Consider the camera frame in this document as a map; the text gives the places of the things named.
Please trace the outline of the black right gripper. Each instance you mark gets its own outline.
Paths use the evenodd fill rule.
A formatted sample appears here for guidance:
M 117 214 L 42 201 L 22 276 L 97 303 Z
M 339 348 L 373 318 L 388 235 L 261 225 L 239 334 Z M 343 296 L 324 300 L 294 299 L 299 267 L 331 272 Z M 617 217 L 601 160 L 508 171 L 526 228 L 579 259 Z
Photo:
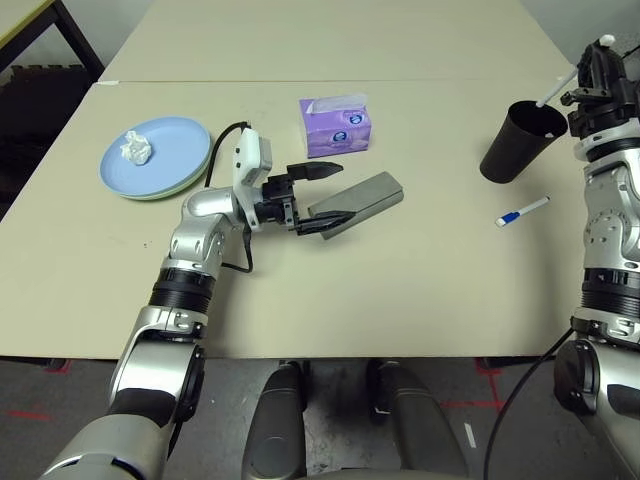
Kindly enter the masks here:
M 584 139 L 639 116 L 637 91 L 621 89 L 626 80 L 623 58 L 613 49 L 604 49 L 602 74 L 600 53 L 599 43 L 587 45 L 578 63 L 578 85 L 584 88 L 567 91 L 560 97 L 564 106 L 577 105 L 568 114 L 570 134 L 575 138 Z

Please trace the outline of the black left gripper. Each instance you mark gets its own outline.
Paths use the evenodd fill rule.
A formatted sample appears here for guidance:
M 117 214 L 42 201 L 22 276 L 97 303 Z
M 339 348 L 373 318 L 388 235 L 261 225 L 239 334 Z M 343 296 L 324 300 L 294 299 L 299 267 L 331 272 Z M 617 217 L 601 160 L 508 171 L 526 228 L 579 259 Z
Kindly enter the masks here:
M 320 180 L 342 170 L 343 167 L 334 162 L 310 161 L 288 165 L 286 174 L 269 176 L 259 187 L 252 188 L 256 219 L 251 221 L 251 230 L 261 231 L 263 224 L 275 222 L 303 236 L 345 224 L 356 215 L 354 211 L 332 210 L 299 220 L 294 195 L 294 180 Z

